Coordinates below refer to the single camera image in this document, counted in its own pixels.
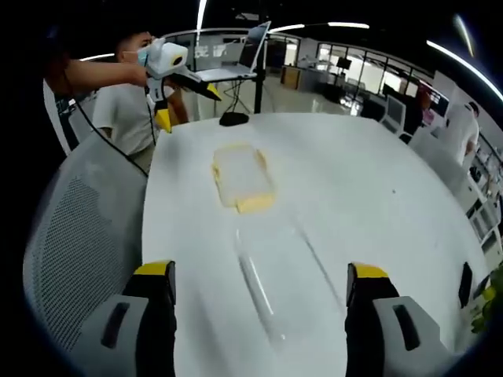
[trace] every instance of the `black cable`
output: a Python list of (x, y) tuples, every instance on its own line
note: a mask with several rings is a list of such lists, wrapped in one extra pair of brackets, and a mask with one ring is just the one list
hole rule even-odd
[(236, 101), (234, 102), (234, 107), (233, 107), (233, 112), (236, 110), (236, 106), (237, 106), (237, 102), (239, 101), (239, 92), (241, 90), (241, 84), (243, 83), (242, 80), (240, 80), (238, 83), (237, 83), (237, 88), (236, 88), (236, 92), (234, 94), (234, 96), (236, 97)]
[(154, 147), (157, 145), (156, 143), (156, 132), (154, 131), (154, 122), (152, 121), (152, 113), (150, 112), (150, 106), (149, 106), (149, 99), (146, 98), (146, 104), (147, 104), (147, 112), (149, 112), (149, 118), (150, 118), (150, 132), (152, 133), (152, 141), (154, 142)]
[(77, 100), (77, 97), (75, 96), (75, 93), (73, 91), (73, 87), (70, 83), (70, 80), (68, 80), (68, 77), (66, 76), (66, 72), (63, 71), (63, 77), (64, 77), (64, 80), (66, 81), (66, 85), (68, 86), (68, 90), (70, 91), (70, 95), (72, 96), (72, 98), (74, 99), (75, 101), (75, 104), (77, 105), (77, 107), (79, 108), (80, 112), (82, 112), (82, 115), (84, 117), (84, 119), (86, 120), (87, 124), (89, 124), (89, 126), (93, 129), (93, 131), (95, 133), (97, 133), (101, 139), (103, 139), (103, 141), (105, 143), (107, 143), (108, 145), (110, 145), (112, 148), (114, 148), (118, 153), (120, 153), (127, 161), (129, 161), (130, 163), (132, 163), (135, 167), (137, 167), (142, 173), (143, 175), (145, 175), (146, 177), (148, 177), (149, 175), (135, 162), (132, 160), (132, 158), (130, 158), (126, 153), (124, 153), (123, 151), (121, 151), (119, 148), (117, 148), (106, 136), (104, 136), (100, 131), (98, 131), (98, 129), (94, 126), (94, 124), (90, 121), (89, 117), (87, 116), (87, 114), (84, 112), (82, 106), (80, 106), (80, 103), (79, 103), (79, 100)]
[[(145, 58), (145, 63), (143, 66), (145, 69), (147, 68), (147, 61), (149, 61), (149, 55), (147, 54), (147, 57)], [(147, 88), (145, 87), (145, 103), (147, 104), (147, 112), (149, 112), (149, 118), (150, 118), (150, 132), (152, 133), (152, 141), (154, 142), (154, 147), (157, 146), (156, 143), (156, 132), (154, 131), (154, 122), (152, 121), (152, 113), (150, 112), (150, 106), (149, 106), (149, 98), (147, 97)]]
[(233, 91), (233, 100), (232, 100), (232, 102), (230, 103), (229, 107), (228, 107), (228, 108), (227, 108), (227, 109), (223, 112), (224, 114), (225, 114), (226, 112), (228, 112), (228, 111), (230, 110), (230, 108), (232, 108), (232, 107), (233, 107), (233, 105), (234, 105), (234, 100), (235, 100), (235, 98), (236, 98), (236, 91), (235, 91), (236, 86), (237, 86), (237, 84), (234, 84), (234, 83), (233, 83), (232, 87), (230, 88), (230, 89)]
[(270, 98), (270, 106), (271, 108), (273, 108), (273, 112), (276, 112), (276, 106), (274, 106), (274, 99), (273, 99), (273, 96), (271, 95), (271, 93), (269, 92), (269, 89), (267, 89), (267, 86), (265, 84), (262, 84), (264, 89), (266, 90), (266, 93), (267, 95), (269, 96)]

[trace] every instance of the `laptop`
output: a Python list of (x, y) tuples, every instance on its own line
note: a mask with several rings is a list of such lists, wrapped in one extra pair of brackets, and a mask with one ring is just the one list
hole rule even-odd
[(196, 72), (197, 75), (205, 82), (251, 79), (256, 77), (257, 74), (253, 70), (257, 65), (257, 57), (266, 39), (269, 26), (270, 21), (250, 29), (244, 41), (243, 50), (241, 51), (237, 65), (198, 71)]

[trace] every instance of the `white t-shirt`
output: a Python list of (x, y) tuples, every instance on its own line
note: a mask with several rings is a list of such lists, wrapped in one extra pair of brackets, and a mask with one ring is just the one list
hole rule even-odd
[[(166, 97), (172, 93), (169, 86), (164, 87)], [(147, 100), (145, 90), (131, 84), (107, 86), (98, 91), (93, 124), (96, 128), (111, 128), (113, 143), (131, 155), (153, 143), (149, 112), (157, 137), (159, 128), (154, 119), (153, 103)]]
[(466, 145), (469, 141), (477, 144), (479, 140), (479, 124), (469, 105), (455, 104), (447, 112), (446, 128), (439, 135), (439, 140), (456, 161), (463, 165)]

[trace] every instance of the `gray chair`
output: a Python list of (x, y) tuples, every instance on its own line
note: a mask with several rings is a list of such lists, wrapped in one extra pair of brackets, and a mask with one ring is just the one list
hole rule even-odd
[(145, 187), (145, 176), (92, 133), (41, 199), (24, 256), (24, 292), (39, 327), (66, 357), (82, 322), (141, 265)]
[(402, 135), (412, 137), (412, 135), (405, 132), (403, 128), (406, 123), (406, 110), (407, 107), (402, 102), (388, 95), (384, 116), (380, 120), (380, 123), (398, 137)]
[(431, 135), (427, 129), (418, 128), (409, 147), (436, 172), (440, 180), (457, 198), (463, 185), (468, 184), (468, 172), (445, 149), (442, 142)]

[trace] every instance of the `laptop screen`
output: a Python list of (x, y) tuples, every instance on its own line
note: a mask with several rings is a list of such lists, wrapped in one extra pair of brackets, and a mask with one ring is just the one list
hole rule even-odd
[(257, 27), (250, 29), (248, 36), (244, 41), (243, 51), (239, 58), (239, 64), (253, 69), (255, 57), (259, 54), (259, 47), (262, 40), (266, 37), (267, 30), (269, 30), (270, 22), (260, 24)]

